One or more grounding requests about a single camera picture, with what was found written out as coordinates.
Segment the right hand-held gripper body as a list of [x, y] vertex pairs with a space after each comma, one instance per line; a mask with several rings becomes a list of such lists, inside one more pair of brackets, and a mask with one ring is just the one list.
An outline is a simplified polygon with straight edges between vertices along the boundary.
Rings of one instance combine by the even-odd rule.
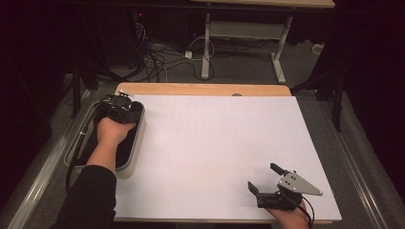
[[303, 195], [322, 196], [323, 192], [310, 184], [295, 172], [279, 172], [281, 179], [275, 193], [261, 193], [256, 190], [256, 201], [259, 208], [283, 211], [295, 210], [303, 200]]

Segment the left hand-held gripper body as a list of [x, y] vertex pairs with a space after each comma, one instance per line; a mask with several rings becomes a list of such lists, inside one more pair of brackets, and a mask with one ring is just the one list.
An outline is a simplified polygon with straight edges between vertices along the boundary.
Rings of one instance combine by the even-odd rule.
[[143, 113], [143, 104], [132, 100], [131, 95], [119, 92], [111, 94], [110, 100], [103, 103], [101, 111], [117, 123], [139, 122]]

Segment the beige plastic basin grey rim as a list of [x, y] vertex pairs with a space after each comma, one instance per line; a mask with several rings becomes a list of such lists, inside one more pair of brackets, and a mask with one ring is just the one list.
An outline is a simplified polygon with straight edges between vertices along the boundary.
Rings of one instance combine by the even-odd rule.
[[113, 99], [94, 103], [80, 126], [73, 149], [66, 156], [67, 178], [70, 178], [73, 173], [78, 173], [88, 162], [97, 145], [97, 125], [103, 117], [109, 117], [121, 124], [136, 124], [118, 144], [116, 154], [117, 176], [127, 178], [133, 174], [146, 127], [144, 114], [142, 103], [127, 98], [122, 101]]

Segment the dark knit vest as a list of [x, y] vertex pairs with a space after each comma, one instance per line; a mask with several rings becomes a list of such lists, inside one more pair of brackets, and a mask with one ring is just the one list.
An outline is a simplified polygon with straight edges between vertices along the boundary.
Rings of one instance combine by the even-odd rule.
[[[104, 102], [107, 101], [101, 102], [96, 108], [96, 113], [92, 120], [93, 130], [91, 131], [90, 136], [84, 141], [84, 146], [79, 150], [78, 158], [75, 160], [76, 166], [84, 166], [97, 145], [96, 126], [103, 117], [106, 117], [101, 111]], [[143, 106], [142, 116], [139, 122], [135, 122], [136, 127], [132, 129], [126, 138], [117, 146], [116, 167], [118, 171], [128, 168], [132, 160], [138, 155], [136, 146], [140, 145], [145, 127], [144, 112], [145, 109]]]

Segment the person's left hand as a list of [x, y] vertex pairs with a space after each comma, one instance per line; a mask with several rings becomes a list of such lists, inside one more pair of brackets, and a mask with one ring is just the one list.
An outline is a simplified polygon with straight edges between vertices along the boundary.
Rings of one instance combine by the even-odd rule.
[[117, 147], [135, 127], [136, 123], [122, 124], [104, 117], [97, 125], [97, 142], [101, 146]]

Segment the person's right hand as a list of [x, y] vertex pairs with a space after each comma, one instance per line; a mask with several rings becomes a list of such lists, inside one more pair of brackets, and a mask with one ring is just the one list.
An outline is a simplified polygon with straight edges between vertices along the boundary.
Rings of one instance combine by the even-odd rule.
[[283, 229], [309, 229], [308, 217], [299, 208], [293, 211], [267, 209], [273, 215]]

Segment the black stand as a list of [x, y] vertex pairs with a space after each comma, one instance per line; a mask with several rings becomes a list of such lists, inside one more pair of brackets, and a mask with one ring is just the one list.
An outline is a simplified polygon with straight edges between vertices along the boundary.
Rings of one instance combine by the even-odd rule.
[[76, 117], [81, 108], [81, 84], [88, 90], [96, 90], [98, 83], [96, 73], [87, 61], [77, 61], [73, 67], [73, 112]]
[[345, 75], [341, 71], [329, 70], [310, 78], [289, 90], [291, 94], [297, 94], [302, 90], [313, 89], [316, 91], [315, 97], [318, 100], [326, 101], [331, 98], [333, 100], [331, 121], [335, 129], [340, 132], [344, 80]]

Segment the white table sheet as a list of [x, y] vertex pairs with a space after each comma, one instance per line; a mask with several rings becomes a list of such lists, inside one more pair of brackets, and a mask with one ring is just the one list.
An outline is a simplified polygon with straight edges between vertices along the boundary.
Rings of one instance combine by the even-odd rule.
[[268, 223], [248, 191], [273, 193], [271, 164], [321, 190], [317, 221], [341, 218], [293, 96], [137, 95], [146, 127], [134, 173], [117, 183], [118, 220]]

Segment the white-legged desk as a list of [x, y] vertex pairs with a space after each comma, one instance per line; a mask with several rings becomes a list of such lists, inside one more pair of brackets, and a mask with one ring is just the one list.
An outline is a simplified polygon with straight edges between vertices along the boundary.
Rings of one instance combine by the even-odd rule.
[[[330, 10], [335, 7], [332, 0], [193, 0], [194, 2], [205, 3], [208, 7], [214, 7], [219, 4], [230, 4], [239, 7], [258, 7], [264, 10], [271, 7], [274, 10]], [[230, 38], [252, 38], [276, 40], [278, 49], [270, 54], [270, 61], [279, 83], [285, 84], [286, 79], [280, 62], [281, 53], [285, 46], [292, 15], [288, 15], [280, 23], [261, 23], [235, 21], [231, 19], [214, 20], [208, 12], [205, 15], [205, 31], [202, 39], [204, 47], [202, 53], [202, 79], [208, 79], [213, 73], [210, 71], [210, 58], [214, 52], [209, 51], [209, 47], [214, 47], [211, 37], [230, 37]]]

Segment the metal floor rail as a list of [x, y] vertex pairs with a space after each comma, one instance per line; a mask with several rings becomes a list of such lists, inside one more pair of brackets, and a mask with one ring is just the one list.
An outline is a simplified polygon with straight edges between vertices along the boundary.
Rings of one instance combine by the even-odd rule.
[[0, 215], [0, 229], [47, 228], [54, 223], [66, 195], [65, 157], [75, 149], [87, 113], [101, 97], [95, 91], [82, 92], [76, 114], [69, 94], [57, 105], [51, 118], [52, 137], [12, 193]]
[[320, 107], [323, 115], [327, 118], [327, 123], [331, 127], [334, 137], [338, 142], [340, 155], [342, 157], [346, 171], [352, 180], [352, 184], [354, 186], [354, 189], [356, 190], [356, 195], [361, 201], [362, 208], [367, 213], [368, 219], [373, 225], [373, 229], [388, 229], [387, 223], [383, 218], [379, 207], [377, 206], [375, 197], [373, 196], [369, 185], [366, 183], [366, 179], [362, 175], [359, 167], [354, 160], [354, 157], [352, 156], [349, 142], [344, 138], [343, 132], [338, 132], [331, 121], [330, 106], [326, 102], [321, 102]]

